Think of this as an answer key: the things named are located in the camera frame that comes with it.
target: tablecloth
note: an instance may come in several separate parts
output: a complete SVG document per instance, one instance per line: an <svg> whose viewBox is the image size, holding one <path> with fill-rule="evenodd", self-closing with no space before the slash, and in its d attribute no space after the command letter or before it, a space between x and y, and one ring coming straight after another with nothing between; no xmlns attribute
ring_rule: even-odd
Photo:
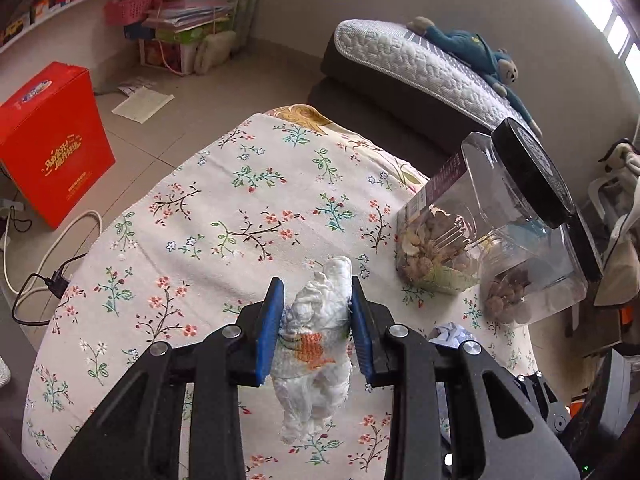
<svg viewBox="0 0 640 480"><path fill-rule="evenodd" d="M48 478L92 410L152 342L204 339L260 301L272 276L284 280L290 303L337 254L351 258L367 298L386 304L397 322L427 335L454 321L511 372L534 371L527 328L485 319L477 288L454 297L399 279L395 214L426 180L305 105L256 114L195 153L105 229L75 273L31 377L27 459ZM279 440L282 410L270 380L240 388L248 479L383 477L392 389L371 389L352 359L346 405L324 433L292 446ZM191 395L188 388L185 428ZM181 479L188 476L183 433Z"/></svg>

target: red box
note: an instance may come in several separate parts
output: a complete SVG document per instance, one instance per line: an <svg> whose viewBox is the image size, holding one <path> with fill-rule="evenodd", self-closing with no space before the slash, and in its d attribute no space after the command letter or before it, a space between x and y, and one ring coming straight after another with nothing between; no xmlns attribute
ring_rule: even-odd
<svg viewBox="0 0 640 480"><path fill-rule="evenodd" d="M0 160L57 228L115 162L87 69L51 63L0 106Z"/></svg>

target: window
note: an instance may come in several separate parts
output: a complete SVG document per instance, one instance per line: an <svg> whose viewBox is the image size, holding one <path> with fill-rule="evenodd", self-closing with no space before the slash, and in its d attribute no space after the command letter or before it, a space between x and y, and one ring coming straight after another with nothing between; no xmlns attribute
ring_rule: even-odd
<svg viewBox="0 0 640 480"><path fill-rule="evenodd" d="M575 0L609 41L613 51L631 72L640 90L640 51L633 43L625 22L618 16L610 0Z"/></svg>

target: teal plush toy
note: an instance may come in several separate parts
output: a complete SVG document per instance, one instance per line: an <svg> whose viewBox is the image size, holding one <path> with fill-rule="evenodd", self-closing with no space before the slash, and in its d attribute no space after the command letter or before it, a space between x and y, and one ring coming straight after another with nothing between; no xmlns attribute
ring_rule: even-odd
<svg viewBox="0 0 640 480"><path fill-rule="evenodd" d="M538 138L542 138L536 121L531 118L518 96L507 87L518 78L518 68L507 51L491 50L482 36L466 30L444 33L431 20L422 16L407 23L407 28L469 65L500 97L506 97Z"/></svg>

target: white quilted mattress side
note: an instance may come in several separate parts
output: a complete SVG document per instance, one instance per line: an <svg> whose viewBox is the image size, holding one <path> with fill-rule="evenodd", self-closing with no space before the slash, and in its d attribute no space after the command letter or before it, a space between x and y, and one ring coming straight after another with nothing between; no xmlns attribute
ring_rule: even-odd
<svg viewBox="0 0 640 480"><path fill-rule="evenodd" d="M506 117L525 124L478 74L404 25L347 20L334 37L344 57L403 81L491 130Z"/></svg>

